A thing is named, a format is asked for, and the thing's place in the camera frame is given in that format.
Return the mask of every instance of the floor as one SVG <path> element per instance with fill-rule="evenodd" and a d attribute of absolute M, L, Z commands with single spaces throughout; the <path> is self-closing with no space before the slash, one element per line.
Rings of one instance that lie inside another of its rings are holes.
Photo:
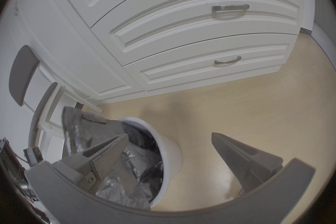
<path fill-rule="evenodd" d="M 237 197 L 241 186 L 211 144 L 228 135 L 281 156 L 297 157 L 316 174 L 283 223 L 314 201 L 336 164 L 336 72 L 317 43 L 300 34 L 287 63 L 273 74 L 101 105 L 108 119 L 138 117 L 174 140 L 183 167 L 154 211 L 210 207 Z"/>

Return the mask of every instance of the drawer handle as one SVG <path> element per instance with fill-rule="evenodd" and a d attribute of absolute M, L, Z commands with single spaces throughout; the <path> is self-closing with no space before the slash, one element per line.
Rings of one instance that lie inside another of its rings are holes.
<path fill-rule="evenodd" d="M 219 61 L 215 60 L 215 64 L 229 64 L 229 63 L 238 62 L 238 61 L 240 61 L 241 59 L 242 59 L 241 56 L 238 56 L 236 59 L 234 59 L 234 60 L 232 60 L 232 61 L 219 62 Z"/>
<path fill-rule="evenodd" d="M 249 9 L 250 5 L 230 5 L 230 6 L 213 6 L 212 10 L 214 11 L 222 11 L 222 10 L 246 10 Z"/>

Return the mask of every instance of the chair backrest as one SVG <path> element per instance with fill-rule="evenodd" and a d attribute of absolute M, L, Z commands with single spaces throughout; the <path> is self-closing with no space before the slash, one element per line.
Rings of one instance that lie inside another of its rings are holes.
<path fill-rule="evenodd" d="M 39 63 L 39 59 L 27 45 L 15 57 L 9 75 L 9 92 L 19 106 L 23 105 L 28 85 Z"/>

